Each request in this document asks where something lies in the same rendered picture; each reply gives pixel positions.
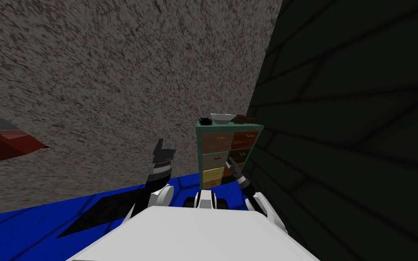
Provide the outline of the yellow drawer front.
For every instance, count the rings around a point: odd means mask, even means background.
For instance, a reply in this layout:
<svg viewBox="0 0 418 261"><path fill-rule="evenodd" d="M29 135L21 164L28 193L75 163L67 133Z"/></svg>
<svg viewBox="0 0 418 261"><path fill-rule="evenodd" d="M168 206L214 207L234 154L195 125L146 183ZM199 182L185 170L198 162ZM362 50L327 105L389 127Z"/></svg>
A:
<svg viewBox="0 0 418 261"><path fill-rule="evenodd" d="M221 179L223 176L224 167L204 170L202 173L202 181L208 182L214 179Z"/></svg>

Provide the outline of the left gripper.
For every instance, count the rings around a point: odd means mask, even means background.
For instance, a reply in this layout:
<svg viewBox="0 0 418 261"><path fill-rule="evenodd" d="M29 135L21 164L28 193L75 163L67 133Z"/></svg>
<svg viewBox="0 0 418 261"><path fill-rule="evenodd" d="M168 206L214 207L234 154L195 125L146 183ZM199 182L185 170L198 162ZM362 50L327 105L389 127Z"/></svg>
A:
<svg viewBox="0 0 418 261"><path fill-rule="evenodd" d="M172 161L175 154L176 143L172 142L170 146L166 149L163 149L164 138L160 138L156 145L156 148L153 152L153 161L154 164L161 164L164 162Z"/></svg>

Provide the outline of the green drawer cabinet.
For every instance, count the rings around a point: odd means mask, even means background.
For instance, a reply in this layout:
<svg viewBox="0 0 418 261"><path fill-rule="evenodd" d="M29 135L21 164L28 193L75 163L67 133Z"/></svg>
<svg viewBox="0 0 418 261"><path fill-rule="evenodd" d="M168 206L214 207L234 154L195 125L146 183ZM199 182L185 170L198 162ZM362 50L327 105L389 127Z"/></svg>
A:
<svg viewBox="0 0 418 261"><path fill-rule="evenodd" d="M225 133L225 132L232 132L233 135L235 132L241 131L259 131L259 134L256 138L255 144L257 139L260 137L262 130L264 129L263 125L260 124L234 124L229 122L228 124L213 124L211 126L201 126L199 122L196 124L195 132L196 132L196 139L197 139L197 153L198 153L198 165L199 165L199 183L201 189L211 189L216 186L220 186L222 184L227 184L233 182L235 178L233 176L223 177L221 179L214 179L208 182L202 181L202 142L201 142L201 134L203 133Z"/></svg>

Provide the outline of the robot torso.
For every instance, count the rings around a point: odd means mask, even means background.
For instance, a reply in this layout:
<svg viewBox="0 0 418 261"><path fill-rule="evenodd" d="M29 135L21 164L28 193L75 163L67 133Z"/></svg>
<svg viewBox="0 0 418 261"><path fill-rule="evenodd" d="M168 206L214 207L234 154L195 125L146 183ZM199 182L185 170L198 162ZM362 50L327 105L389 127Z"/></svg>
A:
<svg viewBox="0 0 418 261"><path fill-rule="evenodd" d="M260 212L219 209L210 190L171 207L174 188L66 261L319 261Z"/></svg>

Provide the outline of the tan drawer front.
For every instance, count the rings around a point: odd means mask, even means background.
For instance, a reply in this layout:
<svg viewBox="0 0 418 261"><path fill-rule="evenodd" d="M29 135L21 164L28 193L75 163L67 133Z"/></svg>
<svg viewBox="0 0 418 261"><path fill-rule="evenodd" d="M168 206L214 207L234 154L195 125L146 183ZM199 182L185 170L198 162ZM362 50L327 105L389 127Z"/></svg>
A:
<svg viewBox="0 0 418 261"><path fill-rule="evenodd" d="M218 153L228 151L232 144L232 132L201 134L202 153Z"/></svg>

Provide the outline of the dark drawer front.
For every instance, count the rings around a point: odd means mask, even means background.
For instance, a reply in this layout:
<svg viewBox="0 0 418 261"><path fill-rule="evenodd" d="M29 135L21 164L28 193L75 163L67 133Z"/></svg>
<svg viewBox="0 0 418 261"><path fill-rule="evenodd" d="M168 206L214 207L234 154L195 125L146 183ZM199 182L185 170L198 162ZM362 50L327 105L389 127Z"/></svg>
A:
<svg viewBox="0 0 418 261"><path fill-rule="evenodd" d="M250 151L251 151L251 148L231 150L228 154L228 157L232 158L232 160L235 163L241 164L241 163L244 163L246 159L248 159Z"/></svg>

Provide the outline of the brown drawer front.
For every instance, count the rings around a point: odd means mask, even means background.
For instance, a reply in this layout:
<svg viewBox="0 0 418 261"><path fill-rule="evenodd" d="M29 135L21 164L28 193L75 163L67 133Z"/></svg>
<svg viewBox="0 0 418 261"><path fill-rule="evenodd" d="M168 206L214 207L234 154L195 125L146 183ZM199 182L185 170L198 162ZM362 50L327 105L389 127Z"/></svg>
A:
<svg viewBox="0 0 418 261"><path fill-rule="evenodd" d="M251 148L256 141L259 131L235 132L232 139L231 150Z"/></svg>

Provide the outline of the orange drawer front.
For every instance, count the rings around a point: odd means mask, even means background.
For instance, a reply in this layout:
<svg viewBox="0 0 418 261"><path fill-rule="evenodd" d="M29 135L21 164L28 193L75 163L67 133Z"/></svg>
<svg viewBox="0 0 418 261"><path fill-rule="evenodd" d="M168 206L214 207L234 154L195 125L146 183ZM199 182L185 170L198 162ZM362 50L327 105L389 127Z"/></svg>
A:
<svg viewBox="0 0 418 261"><path fill-rule="evenodd" d="M238 168L240 170L242 170L243 169L243 165L244 165L244 163L238 164ZM229 177L229 176L232 176L232 172L230 171L229 167L225 166L224 172L223 172L223 177Z"/></svg>

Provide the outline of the brown bottle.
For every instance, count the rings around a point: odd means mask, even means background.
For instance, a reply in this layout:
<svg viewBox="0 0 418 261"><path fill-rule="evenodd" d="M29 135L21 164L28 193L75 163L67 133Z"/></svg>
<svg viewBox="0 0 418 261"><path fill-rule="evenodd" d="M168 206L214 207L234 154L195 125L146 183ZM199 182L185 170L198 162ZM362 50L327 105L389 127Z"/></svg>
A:
<svg viewBox="0 0 418 261"><path fill-rule="evenodd" d="M230 122L234 124L257 124L258 119L237 114Z"/></svg>

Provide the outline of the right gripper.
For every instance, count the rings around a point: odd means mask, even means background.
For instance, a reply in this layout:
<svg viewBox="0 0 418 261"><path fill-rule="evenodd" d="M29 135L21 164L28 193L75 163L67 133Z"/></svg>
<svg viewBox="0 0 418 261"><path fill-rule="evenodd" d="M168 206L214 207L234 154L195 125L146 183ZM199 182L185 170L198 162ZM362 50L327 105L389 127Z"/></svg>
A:
<svg viewBox="0 0 418 261"><path fill-rule="evenodd" d="M227 169L231 170L232 176L235 179L240 179L243 177L243 173L241 172L240 168L238 167L238 164L235 160L233 160L232 157L229 157L229 162L225 162Z"/></svg>

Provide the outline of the white bowl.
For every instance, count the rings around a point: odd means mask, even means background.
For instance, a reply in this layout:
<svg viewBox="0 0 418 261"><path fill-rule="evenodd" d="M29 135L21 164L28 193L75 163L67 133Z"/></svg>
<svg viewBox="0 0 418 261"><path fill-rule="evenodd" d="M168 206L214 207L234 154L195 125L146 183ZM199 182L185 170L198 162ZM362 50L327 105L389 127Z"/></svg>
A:
<svg viewBox="0 0 418 261"><path fill-rule="evenodd" d="M234 115L234 114L214 114L214 113L211 113L210 116L211 116L211 118L212 118L212 120L213 120L213 122L215 124L228 124L237 115Z"/></svg>

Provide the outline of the grey-green drawer front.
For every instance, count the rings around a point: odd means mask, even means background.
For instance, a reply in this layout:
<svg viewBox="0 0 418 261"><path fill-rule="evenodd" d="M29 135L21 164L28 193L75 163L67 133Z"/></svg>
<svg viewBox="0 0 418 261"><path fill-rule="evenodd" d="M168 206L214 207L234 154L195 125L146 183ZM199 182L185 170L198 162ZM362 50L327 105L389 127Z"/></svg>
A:
<svg viewBox="0 0 418 261"><path fill-rule="evenodd" d="M202 155L202 170L217 169L225 166L229 151Z"/></svg>

